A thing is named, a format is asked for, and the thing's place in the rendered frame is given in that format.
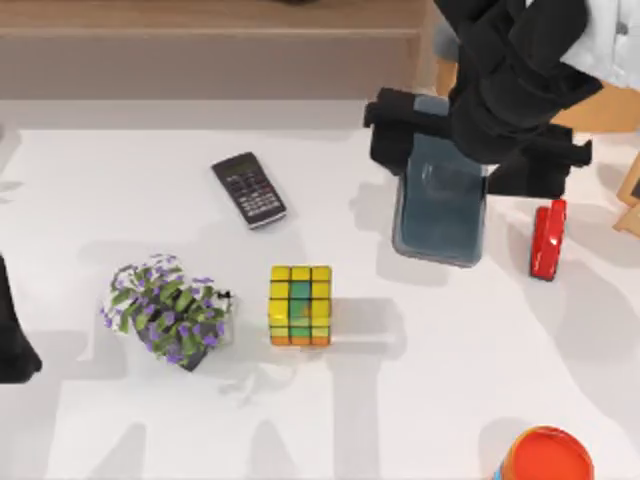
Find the dark grey-blue bin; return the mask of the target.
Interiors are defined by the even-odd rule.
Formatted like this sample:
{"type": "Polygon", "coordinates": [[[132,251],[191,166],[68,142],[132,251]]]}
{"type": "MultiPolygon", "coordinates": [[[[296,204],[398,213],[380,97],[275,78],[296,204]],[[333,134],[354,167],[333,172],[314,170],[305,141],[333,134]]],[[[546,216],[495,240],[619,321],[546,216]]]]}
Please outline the dark grey-blue bin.
{"type": "Polygon", "coordinates": [[[482,257],[486,169],[447,139],[416,134],[397,187],[394,250],[470,268],[482,257]]]}

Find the pale grey rounded box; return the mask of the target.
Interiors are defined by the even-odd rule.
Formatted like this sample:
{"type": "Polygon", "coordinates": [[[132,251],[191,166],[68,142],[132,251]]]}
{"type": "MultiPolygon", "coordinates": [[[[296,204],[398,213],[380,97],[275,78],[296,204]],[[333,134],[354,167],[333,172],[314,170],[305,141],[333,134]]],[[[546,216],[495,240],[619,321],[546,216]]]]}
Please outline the pale grey rounded box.
{"type": "Polygon", "coordinates": [[[449,112],[449,101],[446,97],[421,94],[416,96],[414,109],[422,113],[446,117],[449,112]]]}

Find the red stapler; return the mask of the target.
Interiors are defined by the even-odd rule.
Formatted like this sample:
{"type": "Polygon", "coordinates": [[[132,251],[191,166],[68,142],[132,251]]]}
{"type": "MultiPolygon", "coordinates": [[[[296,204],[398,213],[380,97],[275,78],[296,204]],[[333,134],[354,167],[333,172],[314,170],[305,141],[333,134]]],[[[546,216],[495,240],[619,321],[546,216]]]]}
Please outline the red stapler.
{"type": "Polygon", "coordinates": [[[551,282],[560,260],[565,233],[567,202],[553,200],[548,206],[536,209],[529,261],[529,275],[551,282]]]}

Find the black calculator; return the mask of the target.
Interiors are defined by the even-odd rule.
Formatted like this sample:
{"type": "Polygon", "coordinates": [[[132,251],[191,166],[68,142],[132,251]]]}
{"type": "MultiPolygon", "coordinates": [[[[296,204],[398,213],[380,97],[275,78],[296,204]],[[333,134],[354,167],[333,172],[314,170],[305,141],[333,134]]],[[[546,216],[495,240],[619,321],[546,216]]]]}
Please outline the black calculator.
{"type": "Polygon", "coordinates": [[[284,218],[287,208],[256,155],[244,152],[211,165],[211,170],[251,230],[284,218]]]}

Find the yellow and green puzzle cube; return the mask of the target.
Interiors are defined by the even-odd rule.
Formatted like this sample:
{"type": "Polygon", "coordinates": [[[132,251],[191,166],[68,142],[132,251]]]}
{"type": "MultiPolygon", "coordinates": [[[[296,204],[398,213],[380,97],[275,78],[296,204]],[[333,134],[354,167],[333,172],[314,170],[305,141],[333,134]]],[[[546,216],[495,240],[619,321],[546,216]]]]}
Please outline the yellow and green puzzle cube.
{"type": "Polygon", "coordinates": [[[329,346],[332,269],[326,265],[273,266],[267,313],[272,345],[329,346]]]}

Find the wooden cabinet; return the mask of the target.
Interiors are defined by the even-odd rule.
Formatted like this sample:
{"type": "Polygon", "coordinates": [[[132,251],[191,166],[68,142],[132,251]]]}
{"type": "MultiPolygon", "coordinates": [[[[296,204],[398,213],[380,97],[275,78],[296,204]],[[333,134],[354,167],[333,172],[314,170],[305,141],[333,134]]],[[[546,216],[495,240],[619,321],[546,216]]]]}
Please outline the wooden cabinet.
{"type": "Polygon", "coordinates": [[[0,99],[351,100],[433,79],[432,0],[0,0],[0,99]]]}

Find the orange cup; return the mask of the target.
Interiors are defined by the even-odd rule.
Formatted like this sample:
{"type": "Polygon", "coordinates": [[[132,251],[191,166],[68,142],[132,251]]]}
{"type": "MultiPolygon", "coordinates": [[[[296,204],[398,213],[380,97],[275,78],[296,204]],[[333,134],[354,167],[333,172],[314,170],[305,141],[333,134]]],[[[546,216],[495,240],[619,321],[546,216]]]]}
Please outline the orange cup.
{"type": "Polygon", "coordinates": [[[569,432],[550,425],[521,433],[487,480],[595,480],[593,460],[569,432]]]}

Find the purple flower plant pot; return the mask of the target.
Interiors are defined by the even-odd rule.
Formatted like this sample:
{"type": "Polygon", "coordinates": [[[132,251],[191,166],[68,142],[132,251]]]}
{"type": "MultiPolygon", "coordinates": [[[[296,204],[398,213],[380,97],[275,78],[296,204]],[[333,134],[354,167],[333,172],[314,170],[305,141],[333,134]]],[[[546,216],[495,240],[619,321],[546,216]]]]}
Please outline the purple flower plant pot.
{"type": "Polygon", "coordinates": [[[119,268],[99,313],[110,330],[133,332],[147,350],[187,372],[228,343],[234,294],[187,274],[179,258],[156,253],[119,268]]]}

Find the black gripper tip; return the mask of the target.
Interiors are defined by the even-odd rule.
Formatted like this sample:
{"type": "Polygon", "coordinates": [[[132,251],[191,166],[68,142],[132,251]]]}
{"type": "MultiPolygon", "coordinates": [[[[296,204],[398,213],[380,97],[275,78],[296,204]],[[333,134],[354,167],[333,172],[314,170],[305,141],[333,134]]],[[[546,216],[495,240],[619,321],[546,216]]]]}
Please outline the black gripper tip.
{"type": "Polygon", "coordinates": [[[4,257],[0,254],[0,385],[24,384],[42,370],[42,360],[19,323],[4,257]]]}

